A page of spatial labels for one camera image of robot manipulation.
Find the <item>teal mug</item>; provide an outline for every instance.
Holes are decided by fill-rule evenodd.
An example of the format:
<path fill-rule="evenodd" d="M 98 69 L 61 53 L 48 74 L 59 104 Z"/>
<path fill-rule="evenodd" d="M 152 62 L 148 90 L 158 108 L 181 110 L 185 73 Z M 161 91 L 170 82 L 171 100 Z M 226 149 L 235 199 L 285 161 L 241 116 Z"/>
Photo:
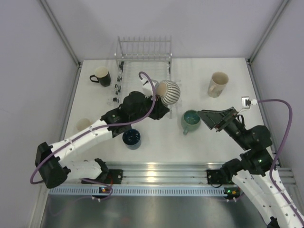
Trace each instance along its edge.
<path fill-rule="evenodd" d="M 187 135 L 188 132 L 193 132 L 200 127 L 200 117 L 197 115 L 197 111 L 188 110 L 186 111 L 180 121 L 184 132 L 184 135 Z"/>

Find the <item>wall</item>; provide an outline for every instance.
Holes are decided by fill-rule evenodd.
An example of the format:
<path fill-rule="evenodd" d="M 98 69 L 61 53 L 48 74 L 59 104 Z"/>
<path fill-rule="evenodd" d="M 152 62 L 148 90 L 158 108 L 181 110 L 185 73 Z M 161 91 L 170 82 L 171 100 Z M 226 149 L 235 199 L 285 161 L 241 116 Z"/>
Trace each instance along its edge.
<path fill-rule="evenodd" d="M 250 57 L 280 0 L 48 0 L 81 59 L 114 58 L 117 36 L 172 35 L 174 57 Z"/>
<path fill-rule="evenodd" d="M 253 64 L 263 99 L 287 100 L 294 111 L 293 124 L 281 160 L 292 167 L 304 197 L 303 53 L 304 1 L 292 0 Z M 278 144 L 288 121 L 283 104 L 266 104 L 271 130 Z"/>
<path fill-rule="evenodd" d="M 0 31 L 0 227 L 24 228 L 36 149 L 59 138 L 76 66 L 37 0 L 1 1 Z"/>

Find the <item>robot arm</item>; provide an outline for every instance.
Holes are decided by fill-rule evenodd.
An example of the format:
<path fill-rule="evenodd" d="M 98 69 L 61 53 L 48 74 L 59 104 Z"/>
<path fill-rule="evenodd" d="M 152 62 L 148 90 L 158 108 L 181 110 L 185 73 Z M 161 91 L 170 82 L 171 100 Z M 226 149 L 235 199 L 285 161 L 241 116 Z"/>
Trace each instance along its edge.
<path fill-rule="evenodd" d="M 110 110 L 83 131 L 60 142 L 51 145 L 44 142 L 38 146 L 35 165 L 37 168 L 40 166 L 38 171 L 47 188 L 54 188 L 66 180 L 81 178 L 103 182 L 109 171 L 105 162 L 101 159 L 79 162 L 72 161 L 73 158 L 94 145 L 131 129 L 131 124 L 144 116 L 159 120 L 169 112 L 169 108 L 153 94 L 158 82 L 141 76 L 140 80 L 148 96 L 138 91 L 131 92 L 118 108 Z M 155 103 L 152 101 L 152 95 L 156 96 Z"/>
<path fill-rule="evenodd" d="M 272 144 L 269 130 L 265 126 L 247 130 L 244 118 L 239 118 L 233 107 L 224 111 L 202 110 L 198 115 L 210 129 L 224 130 L 246 151 L 240 154 L 241 160 L 224 163 L 218 176 L 213 178 L 238 185 L 268 228 L 302 228 L 303 215 L 287 193 L 278 170 L 271 170 L 273 159 L 266 149 Z"/>

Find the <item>white table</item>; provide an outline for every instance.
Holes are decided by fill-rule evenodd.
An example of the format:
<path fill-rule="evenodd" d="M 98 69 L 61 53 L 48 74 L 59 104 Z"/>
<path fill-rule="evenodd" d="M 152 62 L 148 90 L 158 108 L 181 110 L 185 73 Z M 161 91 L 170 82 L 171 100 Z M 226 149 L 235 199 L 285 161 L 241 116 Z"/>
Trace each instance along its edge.
<path fill-rule="evenodd" d="M 81 118 L 92 122 L 113 109 L 108 101 L 113 97 L 113 85 L 102 87 L 92 83 L 89 76 L 98 66 L 109 68 L 112 83 L 118 75 L 115 60 L 85 60 L 83 62 L 66 137 L 77 133 L 76 123 Z M 229 83 L 219 98 L 207 95 L 211 75 L 225 72 Z M 75 160 L 101 158 L 106 162 L 163 162 L 163 163 L 207 163 L 226 162 L 238 158 L 243 150 L 227 133 L 211 131 L 204 123 L 195 131 L 183 135 L 180 125 L 182 114 L 189 110 L 224 110 L 230 107 L 241 109 L 241 97 L 255 98 L 249 72 L 244 58 L 186 58 L 173 59 L 171 78 L 181 84 L 181 100 L 173 108 L 173 118 L 167 116 L 156 121 L 147 118 L 134 124 L 139 130 L 142 144 L 135 151 L 126 148 L 122 135 L 89 149 Z M 263 124 L 258 106 L 243 113 L 246 128 Z"/>

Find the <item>white cup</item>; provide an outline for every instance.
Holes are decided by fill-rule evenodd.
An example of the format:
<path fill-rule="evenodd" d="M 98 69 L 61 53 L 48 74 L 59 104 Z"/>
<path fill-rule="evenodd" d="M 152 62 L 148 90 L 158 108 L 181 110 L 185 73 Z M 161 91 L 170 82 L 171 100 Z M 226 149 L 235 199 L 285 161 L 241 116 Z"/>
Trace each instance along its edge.
<path fill-rule="evenodd" d="M 210 80 L 208 95 L 216 98 L 223 92 L 229 81 L 228 75 L 223 72 L 215 72 Z"/>
<path fill-rule="evenodd" d="M 80 119 L 77 123 L 76 123 L 76 129 L 78 131 L 83 131 L 85 128 L 91 126 L 91 121 L 87 118 L 83 118 Z"/>

